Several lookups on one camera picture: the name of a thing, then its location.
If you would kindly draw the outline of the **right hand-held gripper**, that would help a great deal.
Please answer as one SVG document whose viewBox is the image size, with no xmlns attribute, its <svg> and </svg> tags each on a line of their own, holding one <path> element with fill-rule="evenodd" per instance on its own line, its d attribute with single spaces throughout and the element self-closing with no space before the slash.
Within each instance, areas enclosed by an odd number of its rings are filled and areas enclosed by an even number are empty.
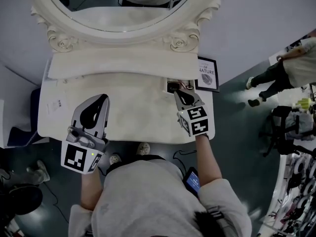
<svg viewBox="0 0 316 237">
<path fill-rule="evenodd" d="M 190 137 L 209 131 L 208 113 L 200 96 L 192 89 L 174 91 L 178 122 Z"/>
</svg>

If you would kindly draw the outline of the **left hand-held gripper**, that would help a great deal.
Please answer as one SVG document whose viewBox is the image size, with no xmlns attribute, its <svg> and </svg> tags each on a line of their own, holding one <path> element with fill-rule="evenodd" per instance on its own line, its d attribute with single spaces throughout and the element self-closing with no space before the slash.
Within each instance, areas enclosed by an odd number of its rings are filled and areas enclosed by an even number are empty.
<svg viewBox="0 0 316 237">
<path fill-rule="evenodd" d="M 67 138 L 62 141 L 62 167 L 80 174 L 94 172 L 109 144 L 103 138 L 109 109 L 110 99 L 106 94 L 90 97 L 76 107 Z"/>
</svg>

